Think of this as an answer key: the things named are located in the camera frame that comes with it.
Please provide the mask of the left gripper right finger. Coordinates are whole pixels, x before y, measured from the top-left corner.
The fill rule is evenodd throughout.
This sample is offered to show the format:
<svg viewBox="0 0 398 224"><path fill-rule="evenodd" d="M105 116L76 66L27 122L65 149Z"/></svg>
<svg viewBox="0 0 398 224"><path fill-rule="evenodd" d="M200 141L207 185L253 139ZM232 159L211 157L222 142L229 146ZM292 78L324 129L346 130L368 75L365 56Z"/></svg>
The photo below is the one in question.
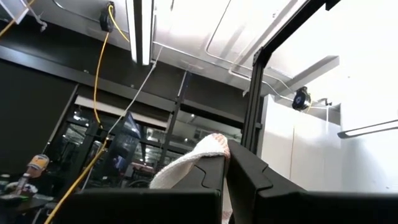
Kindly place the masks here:
<svg viewBox="0 0 398 224"><path fill-rule="evenodd" d="M228 142L227 184L236 223L306 223L304 189L242 145Z"/></svg>

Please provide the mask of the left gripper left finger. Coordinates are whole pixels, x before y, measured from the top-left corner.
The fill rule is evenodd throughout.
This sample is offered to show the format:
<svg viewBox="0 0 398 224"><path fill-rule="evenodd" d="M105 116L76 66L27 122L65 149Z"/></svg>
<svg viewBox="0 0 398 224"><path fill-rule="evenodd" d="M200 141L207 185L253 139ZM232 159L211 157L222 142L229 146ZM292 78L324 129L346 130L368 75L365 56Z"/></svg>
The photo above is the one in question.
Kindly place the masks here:
<svg viewBox="0 0 398 224"><path fill-rule="evenodd" d="M224 165L224 156L202 157L194 163L188 174L173 186L173 189L221 190Z"/></svg>

